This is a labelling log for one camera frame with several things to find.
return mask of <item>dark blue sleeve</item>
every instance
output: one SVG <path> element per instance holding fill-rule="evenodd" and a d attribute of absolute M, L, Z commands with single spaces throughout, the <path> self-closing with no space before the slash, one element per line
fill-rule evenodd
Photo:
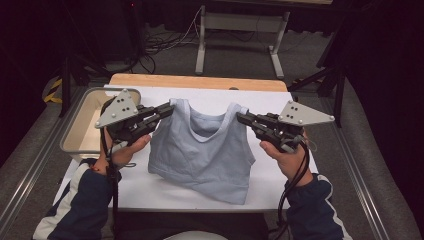
<path fill-rule="evenodd" d="M 318 174 L 309 184 L 293 189 L 287 197 L 287 222 L 294 239 L 352 239 L 331 205 L 332 193 L 331 183 Z"/>
<path fill-rule="evenodd" d="M 81 163 L 61 198 L 38 224 L 33 239 L 101 239 L 112 188 L 105 176 L 90 169 L 94 162 Z"/>

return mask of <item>table surface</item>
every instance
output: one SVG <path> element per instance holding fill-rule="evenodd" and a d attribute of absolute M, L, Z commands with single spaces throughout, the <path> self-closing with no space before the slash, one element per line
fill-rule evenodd
<path fill-rule="evenodd" d="M 230 89 L 248 91 L 287 92 L 286 84 L 278 80 L 237 79 L 196 76 L 171 76 L 124 74 L 112 76 L 111 85 L 172 87 L 172 88 L 201 88 L 201 89 Z"/>
<path fill-rule="evenodd" d="M 164 86 L 168 82 L 166 79 L 178 87 L 152 86 L 157 84 Z M 148 106 L 156 106 L 166 102 L 169 98 L 186 98 L 189 99 L 190 105 L 194 109 L 211 115 L 225 111 L 229 102 L 237 102 L 242 106 L 247 106 L 252 113 L 277 113 L 284 108 L 287 101 L 291 100 L 291 94 L 285 92 L 284 83 L 280 81 L 264 80 L 269 83 L 267 87 L 267 89 L 270 89 L 269 91 L 227 90 L 229 86 L 236 86 L 240 89 L 244 87 L 252 88 L 254 85 L 257 85 L 258 88 L 264 87 L 264 84 L 261 84 L 262 80 L 253 81 L 117 74 L 113 76 L 110 82 L 113 85 L 106 87 L 134 88 L 141 93 L 142 103 Z M 198 88 L 189 88 L 189 84 L 199 82 L 200 85 L 195 85 Z M 206 89 L 207 86 L 212 86 L 215 89 Z M 149 174 L 147 164 L 150 145 L 148 145 L 143 151 L 134 155 L 133 162 L 137 164 L 135 168 L 121 170 L 125 177 L 121 180 L 119 187 L 120 209 L 125 211 L 184 212 L 263 212 L 276 209 L 284 182 L 287 179 L 280 172 L 276 162 L 260 149 L 260 141 L 256 139 L 254 132 L 250 128 L 247 130 L 249 146 L 256 162 L 252 165 L 249 192 L 244 205 L 233 205 L 213 200 L 193 190 L 169 183 L 156 174 Z M 71 163 L 63 182 L 70 179 L 77 166 L 78 164 L 75 161 Z M 313 172 L 317 172 L 312 155 L 310 167 Z"/>

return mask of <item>light blue shirt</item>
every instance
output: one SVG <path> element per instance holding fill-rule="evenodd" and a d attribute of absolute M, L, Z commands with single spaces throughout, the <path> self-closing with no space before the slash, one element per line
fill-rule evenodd
<path fill-rule="evenodd" d="M 244 204 L 255 158 L 236 113 L 248 109 L 231 103 L 225 114 L 210 116 L 186 99 L 170 103 L 173 114 L 160 122 L 150 141 L 149 172 L 211 198 Z"/>

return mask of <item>wrist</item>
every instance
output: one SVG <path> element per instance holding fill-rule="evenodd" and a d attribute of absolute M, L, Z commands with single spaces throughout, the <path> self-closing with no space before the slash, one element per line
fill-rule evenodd
<path fill-rule="evenodd" d="M 305 185 L 309 184 L 310 182 L 312 182 L 312 180 L 314 180 L 314 176 L 312 175 L 311 171 L 308 169 L 305 172 L 305 175 L 303 175 L 303 177 L 300 179 L 300 181 L 296 184 L 296 187 L 305 186 Z"/>
<path fill-rule="evenodd" d="M 105 158 L 99 157 L 99 159 L 97 159 L 96 163 L 91 167 L 91 170 L 93 170 L 94 172 L 104 175 L 107 175 L 106 172 L 106 167 L 109 166 L 109 163 L 107 162 L 107 160 Z"/>

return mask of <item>hand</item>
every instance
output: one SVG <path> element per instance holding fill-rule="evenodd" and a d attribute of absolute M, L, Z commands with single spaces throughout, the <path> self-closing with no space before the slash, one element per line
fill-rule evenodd
<path fill-rule="evenodd" d="M 106 145 L 110 148 L 112 144 L 112 139 L 106 130 L 105 138 Z M 128 164 L 131 161 L 134 153 L 143 149 L 147 145 L 147 143 L 149 143 L 150 139 L 150 135 L 144 135 L 137 139 L 137 141 L 135 141 L 131 146 L 119 149 L 118 151 L 113 153 L 112 161 L 120 166 Z M 109 166 L 109 163 L 106 160 L 106 154 L 103 150 L 103 144 L 100 143 L 100 156 L 94 164 L 94 168 L 98 169 L 96 172 L 98 172 L 99 174 L 106 175 L 107 166 Z"/>
<path fill-rule="evenodd" d="M 274 147 L 270 142 L 262 141 L 260 146 L 265 150 L 265 152 L 273 159 L 277 160 L 278 167 L 281 172 L 287 177 L 291 182 L 296 175 L 299 167 L 303 169 L 304 164 L 302 164 L 303 157 L 305 156 L 305 150 L 300 144 L 297 147 L 295 153 L 281 153 Z M 296 184 L 296 186 L 304 186 L 310 183 L 313 179 L 312 173 L 308 167 L 303 178 Z"/>

